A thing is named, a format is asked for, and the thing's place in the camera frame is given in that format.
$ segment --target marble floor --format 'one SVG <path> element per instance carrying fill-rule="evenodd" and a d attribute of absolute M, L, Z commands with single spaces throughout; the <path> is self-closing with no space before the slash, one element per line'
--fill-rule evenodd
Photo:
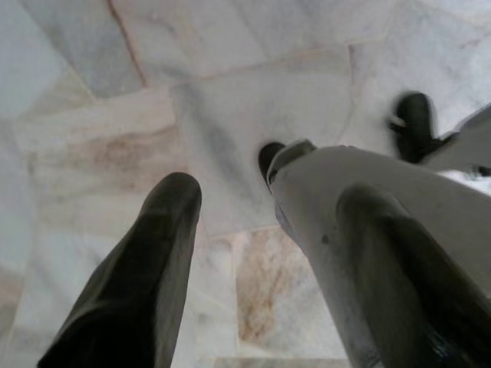
<path fill-rule="evenodd" d="M 0 366 L 35 366 L 174 171 L 203 208 L 173 367 L 349 366 L 258 149 L 393 156 L 395 96 L 429 94 L 445 133 L 490 69 L 488 0 L 2 0 Z"/>

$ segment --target person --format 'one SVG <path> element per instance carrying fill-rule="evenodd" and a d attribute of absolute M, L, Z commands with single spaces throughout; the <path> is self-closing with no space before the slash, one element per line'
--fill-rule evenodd
<path fill-rule="evenodd" d="M 430 100 L 408 94 L 389 123 L 402 160 L 307 140 L 259 153 L 278 221 L 308 258 L 354 368 L 491 366 L 491 198 L 428 169 L 486 175 L 487 113 L 438 139 Z M 170 366 L 200 203 L 192 176 L 157 184 L 40 368 Z"/>

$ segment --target gray trouser leg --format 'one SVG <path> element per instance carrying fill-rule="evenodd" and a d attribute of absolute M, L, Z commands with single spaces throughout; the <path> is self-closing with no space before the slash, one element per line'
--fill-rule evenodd
<path fill-rule="evenodd" d="M 428 238 L 432 240 L 428 242 L 438 244 L 443 249 L 441 257 L 436 259 L 450 256 L 448 261 L 442 263 L 448 263 L 454 271 L 459 269 L 454 264 L 462 268 L 462 278 L 469 278 L 469 285 L 477 285 L 476 295 L 491 297 L 491 198 L 437 176 L 423 167 L 354 148 L 314 149 L 295 159 L 285 159 L 285 156 L 288 156 L 288 147 L 273 161 L 269 186 L 285 216 L 286 221 L 283 223 L 288 224 L 289 231 L 313 267 L 354 367 L 384 366 L 387 363 L 381 358 L 380 341 L 377 339 L 380 335 L 374 330 L 380 325 L 376 323 L 377 320 L 384 316 L 377 313 L 377 308 L 374 309 L 377 304 L 373 300 L 368 302 L 367 298 L 377 294 L 382 311 L 382 306 L 386 306 L 387 302 L 384 298 L 419 303 L 417 297 L 414 299 L 408 295 L 419 293 L 420 289 L 413 280 L 406 278 L 400 263 L 394 268 L 396 258 L 392 255 L 393 251 L 388 250 L 390 248 L 385 244 L 386 238 L 379 241 L 382 245 L 372 246 L 372 243 L 378 242 L 379 238 L 376 237 L 372 243 L 364 237 L 360 244 L 363 245 L 362 251 L 377 249 L 377 254 L 381 255 L 380 263 L 377 263 L 378 258 L 375 256 L 366 258 L 374 263 L 368 268 L 365 265 L 365 269 L 387 270 L 388 280 L 380 275 L 371 278 L 367 274 L 365 278 L 364 274 L 355 273 L 361 267 L 355 267 L 353 263 L 352 255 L 357 252 L 354 253 L 352 247 L 356 242 L 346 242 L 346 234 L 342 232 L 345 226 L 338 218 L 339 199 L 352 186 L 363 184 L 374 187 L 397 199 L 401 208 L 409 214 L 402 217 L 409 216 L 419 222 L 431 235 Z M 364 236 L 366 231 L 367 228 L 360 227 L 359 236 Z M 392 279 L 401 282 L 392 284 Z M 445 284 L 447 278 L 440 281 Z M 411 292 L 403 292 L 404 285 Z M 383 286 L 382 290 L 392 291 L 393 294 L 385 294 L 383 291 L 374 293 L 375 289 L 371 289 L 371 286 L 377 286 L 376 290 Z M 369 310 L 366 309 L 367 305 L 371 305 Z M 393 316 L 405 320 L 405 312 L 407 316 L 414 315 L 409 307 L 401 308 L 402 314 Z M 424 343 L 418 345 L 420 337 L 417 333 L 411 335 L 411 338 L 419 342 L 409 345 L 426 346 Z"/>
<path fill-rule="evenodd" d="M 491 169 L 491 105 L 464 121 L 459 136 L 423 164 L 434 171 Z"/>

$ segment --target black boot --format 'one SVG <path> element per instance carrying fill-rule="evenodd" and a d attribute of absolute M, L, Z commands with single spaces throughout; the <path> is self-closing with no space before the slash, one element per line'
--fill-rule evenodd
<path fill-rule="evenodd" d="M 433 113 L 430 98 L 421 93 L 403 96 L 398 102 L 389 128 L 394 132 L 395 145 L 402 160 L 420 163 L 426 156 L 450 142 L 433 138 Z"/>
<path fill-rule="evenodd" d="M 283 148 L 285 148 L 285 145 L 283 143 L 271 142 L 266 144 L 259 151 L 259 158 L 258 158 L 259 170 L 261 170 L 261 175 L 264 181 L 266 182 L 266 185 L 268 185 L 268 180 L 266 178 L 266 176 L 268 175 L 268 169 L 271 166 L 271 163 L 275 158 L 276 153 L 281 151 Z"/>
<path fill-rule="evenodd" d="M 39 368 L 168 368 L 176 346 L 201 205 L 174 173 L 96 268 Z"/>

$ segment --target marble tile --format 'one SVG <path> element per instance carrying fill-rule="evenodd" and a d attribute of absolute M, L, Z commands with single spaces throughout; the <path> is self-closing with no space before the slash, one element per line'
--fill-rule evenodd
<path fill-rule="evenodd" d="M 346 360 L 217 359 L 214 368 L 348 368 Z"/>
<path fill-rule="evenodd" d="M 257 347 L 270 352 L 271 357 L 345 359 L 331 315 L 300 248 L 278 227 L 243 237 L 232 245 L 239 355 L 257 357 L 251 350 Z"/>
<path fill-rule="evenodd" d="M 195 367 L 197 354 L 196 315 L 191 309 L 188 293 L 186 303 L 184 304 L 183 319 L 181 320 L 181 325 L 179 328 L 179 335 L 177 337 L 176 349 L 174 350 L 171 368 Z"/>
<path fill-rule="evenodd" d="M 337 141 L 351 108 L 346 48 L 262 65 L 171 89 L 190 169 L 203 188 L 210 236 L 275 224 L 257 168 L 260 147 Z"/>
<path fill-rule="evenodd" d="M 16 0 L 0 2 L 0 118 L 14 119 L 30 110 L 67 71 L 22 6 Z"/>
<path fill-rule="evenodd" d="M 397 0 L 231 0 L 269 56 L 382 38 Z"/>
<path fill-rule="evenodd" d="M 0 363 L 6 348 L 22 292 L 23 274 L 0 269 Z"/>
<path fill-rule="evenodd" d="M 35 241 L 35 198 L 7 122 L 0 122 L 0 270 L 22 276 Z"/>
<path fill-rule="evenodd" d="M 188 302 L 196 318 L 196 356 L 237 354 L 237 303 L 231 238 L 206 240 L 201 231 L 189 274 Z"/>
<path fill-rule="evenodd" d="M 114 0 L 149 85 L 221 74 L 265 60 L 228 0 Z"/>
<path fill-rule="evenodd" d="M 94 95 L 79 76 L 69 69 L 58 82 L 48 88 L 19 119 L 30 120 L 62 111 L 77 109 L 95 102 Z"/>
<path fill-rule="evenodd" d="M 419 2 L 403 3 L 382 45 L 351 47 L 354 75 L 362 82 L 339 143 L 394 154 L 386 118 L 394 99 L 407 90 L 432 98 L 437 135 L 452 130 L 489 103 L 491 86 L 483 75 L 491 66 L 490 45 L 480 28 Z M 375 48 L 376 61 L 367 72 Z"/>
<path fill-rule="evenodd" d="M 195 368 L 213 368 L 215 366 L 214 358 L 204 358 L 196 362 Z"/>
<path fill-rule="evenodd" d="M 421 0 L 475 25 L 491 30 L 491 3 L 487 0 Z"/>
<path fill-rule="evenodd" d="M 47 338 L 46 336 L 36 335 L 30 330 L 14 329 L 4 359 L 1 360 L 2 366 L 14 366 L 16 368 L 32 368 L 36 366 L 44 353 L 44 348 L 38 346 L 40 345 L 39 342 L 41 341 L 41 345 L 48 345 L 49 343 L 42 342 L 44 340 L 51 342 L 51 338 L 51 336 Z"/>
<path fill-rule="evenodd" d="M 15 132 L 43 221 L 77 232 L 119 238 L 153 186 L 186 170 L 165 89 L 18 121 Z"/>
<path fill-rule="evenodd" d="M 20 1 L 97 97 L 143 86 L 110 0 Z"/>

